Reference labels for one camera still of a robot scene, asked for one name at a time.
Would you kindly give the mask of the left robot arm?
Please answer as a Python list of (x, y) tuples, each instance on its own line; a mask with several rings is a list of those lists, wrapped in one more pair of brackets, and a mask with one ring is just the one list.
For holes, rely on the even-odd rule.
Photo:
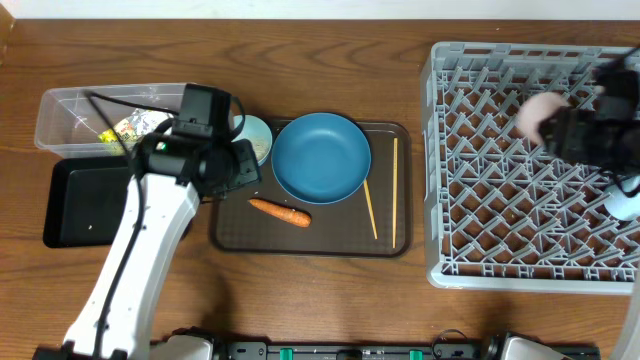
[(159, 295), (178, 243), (202, 198), (260, 179), (248, 140), (150, 134), (127, 155), (133, 172), (111, 249), (60, 347), (36, 359), (216, 359), (214, 336), (188, 328), (153, 343)]

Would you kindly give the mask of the light blue small bowl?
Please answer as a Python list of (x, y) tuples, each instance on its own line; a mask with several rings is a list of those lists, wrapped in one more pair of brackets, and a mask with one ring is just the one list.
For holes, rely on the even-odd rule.
[(258, 161), (258, 165), (262, 166), (268, 159), (273, 144), (273, 133), (269, 125), (259, 117), (253, 115), (236, 115), (234, 125), (238, 127), (241, 121), (244, 126), (234, 141), (248, 140)]

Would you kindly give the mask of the white tissue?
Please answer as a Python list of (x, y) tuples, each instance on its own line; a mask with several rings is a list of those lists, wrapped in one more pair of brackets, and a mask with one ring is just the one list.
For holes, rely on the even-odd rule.
[(154, 131), (162, 122), (172, 117), (172, 114), (165, 112), (136, 109), (126, 120), (140, 137)]

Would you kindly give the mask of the dark blue plate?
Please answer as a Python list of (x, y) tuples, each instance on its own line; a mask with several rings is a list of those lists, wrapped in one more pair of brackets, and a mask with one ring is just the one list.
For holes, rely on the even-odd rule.
[(372, 163), (371, 146), (353, 121), (332, 113), (303, 115), (276, 136), (271, 165), (279, 185), (315, 205), (340, 202), (363, 185)]

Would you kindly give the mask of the dark brown serving tray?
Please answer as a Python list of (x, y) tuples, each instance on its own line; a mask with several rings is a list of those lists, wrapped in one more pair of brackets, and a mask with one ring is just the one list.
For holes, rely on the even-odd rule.
[[(261, 166), (262, 181), (231, 192), (211, 206), (209, 237), (223, 251), (394, 258), (412, 242), (411, 142), (397, 123), (360, 122), (371, 146), (367, 177), (378, 231), (374, 239), (364, 189), (329, 205), (315, 205), (289, 195), (276, 181), (270, 161)], [(392, 248), (393, 139), (398, 139), (397, 246)], [(259, 198), (302, 210), (311, 225), (297, 227), (252, 205)]]

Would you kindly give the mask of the orange carrot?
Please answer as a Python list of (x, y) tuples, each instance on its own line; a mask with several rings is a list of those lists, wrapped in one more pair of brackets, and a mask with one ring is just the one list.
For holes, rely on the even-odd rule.
[(307, 228), (311, 225), (311, 216), (293, 208), (281, 206), (269, 201), (252, 198), (249, 203), (256, 209), (289, 224)]

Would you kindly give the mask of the short wooden chopstick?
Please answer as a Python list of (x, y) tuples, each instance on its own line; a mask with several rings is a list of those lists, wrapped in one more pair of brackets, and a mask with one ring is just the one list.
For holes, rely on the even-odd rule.
[(371, 222), (373, 236), (374, 236), (374, 239), (377, 240), (378, 239), (378, 231), (377, 231), (377, 225), (376, 225), (376, 220), (375, 220), (375, 214), (374, 214), (374, 210), (373, 210), (373, 203), (372, 203), (371, 193), (370, 193), (370, 190), (369, 190), (369, 185), (368, 185), (367, 179), (365, 179), (363, 181), (363, 188), (364, 188), (364, 192), (365, 192), (365, 198), (366, 198), (366, 202), (367, 202), (367, 208), (368, 208), (368, 213), (369, 213), (369, 218), (370, 218), (370, 222)]

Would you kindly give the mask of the light blue cup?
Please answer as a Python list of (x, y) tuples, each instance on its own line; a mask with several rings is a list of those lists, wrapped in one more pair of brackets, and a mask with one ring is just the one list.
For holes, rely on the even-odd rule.
[(627, 197), (615, 184), (608, 186), (604, 193), (607, 195), (604, 207), (611, 216), (621, 221), (632, 221), (639, 217), (639, 194)]

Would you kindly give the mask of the black rectangular bin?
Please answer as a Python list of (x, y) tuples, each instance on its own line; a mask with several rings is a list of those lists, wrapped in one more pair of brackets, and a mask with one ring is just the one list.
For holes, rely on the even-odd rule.
[(136, 182), (126, 159), (67, 158), (53, 168), (43, 230), (49, 248), (110, 245)]

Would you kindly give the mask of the yellow snack wrapper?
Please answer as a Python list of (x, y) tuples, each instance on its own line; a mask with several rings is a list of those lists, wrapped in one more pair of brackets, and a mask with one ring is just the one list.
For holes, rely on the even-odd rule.
[(121, 139), (125, 143), (134, 143), (138, 140), (139, 135), (136, 133), (134, 126), (129, 120), (123, 119), (98, 135), (98, 139), (102, 143), (117, 143)]

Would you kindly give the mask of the clear plastic bin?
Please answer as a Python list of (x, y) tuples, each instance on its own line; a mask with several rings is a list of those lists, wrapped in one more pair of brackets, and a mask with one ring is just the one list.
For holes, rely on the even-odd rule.
[(117, 143), (102, 143), (98, 139), (98, 135), (109, 128), (84, 92), (91, 90), (132, 104), (128, 107), (101, 99), (96, 101), (114, 126), (136, 109), (173, 115), (181, 105), (184, 89), (183, 83), (147, 83), (47, 90), (40, 102), (34, 143), (37, 148), (62, 158), (120, 155), (122, 149)]

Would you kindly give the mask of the long wooden chopstick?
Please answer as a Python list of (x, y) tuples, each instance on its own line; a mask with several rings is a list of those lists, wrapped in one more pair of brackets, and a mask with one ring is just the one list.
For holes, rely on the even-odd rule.
[(393, 139), (393, 191), (392, 191), (392, 248), (397, 246), (397, 202), (398, 202), (398, 139)]

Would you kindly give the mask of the grey dishwasher rack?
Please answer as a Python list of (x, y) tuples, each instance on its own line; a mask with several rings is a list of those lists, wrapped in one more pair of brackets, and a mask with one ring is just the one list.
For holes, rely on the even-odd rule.
[(596, 107), (593, 67), (619, 47), (439, 42), (421, 74), (426, 276), (439, 288), (628, 295), (639, 223), (611, 216), (597, 169), (516, 129), (542, 92)]

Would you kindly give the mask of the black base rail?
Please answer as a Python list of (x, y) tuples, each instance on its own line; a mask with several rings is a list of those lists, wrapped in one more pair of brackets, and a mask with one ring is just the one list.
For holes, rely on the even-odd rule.
[(598, 360), (598, 347), (548, 345), (514, 332), (483, 341), (458, 330), (441, 332), (430, 344), (311, 344), (269, 341), (227, 342), (199, 329), (180, 329), (151, 347), (151, 359), (203, 360), (428, 360), (574, 359)]

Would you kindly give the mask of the pink cup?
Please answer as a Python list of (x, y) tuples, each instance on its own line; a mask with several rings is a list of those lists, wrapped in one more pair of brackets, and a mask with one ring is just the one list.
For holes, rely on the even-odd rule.
[(541, 123), (555, 114), (561, 107), (568, 107), (569, 103), (559, 94), (545, 92), (532, 96), (525, 101), (516, 117), (516, 127), (521, 135), (536, 145), (543, 144), (539, 133)]

